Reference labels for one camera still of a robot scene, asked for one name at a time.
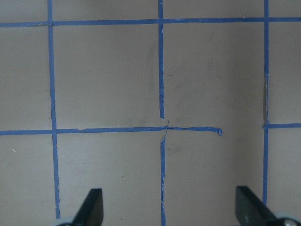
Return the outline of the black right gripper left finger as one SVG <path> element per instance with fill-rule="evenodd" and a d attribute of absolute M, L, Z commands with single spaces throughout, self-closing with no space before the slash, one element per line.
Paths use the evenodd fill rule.
<path fill-rule="evenodd" d="M 57 219 L 51 226 L 101 226 L 102 224 L 103 193 L 101 188 L 93 188 L 74 217 Z"/>

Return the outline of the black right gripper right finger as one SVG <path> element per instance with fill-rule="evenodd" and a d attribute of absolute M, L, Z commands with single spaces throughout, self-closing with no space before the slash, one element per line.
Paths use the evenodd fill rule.
<path fill-rule="evenodd" d="M 237 186 L 235 216 L 241 226 L 299 226 L 300 221 L 277 217 L 247 186 Z"/>

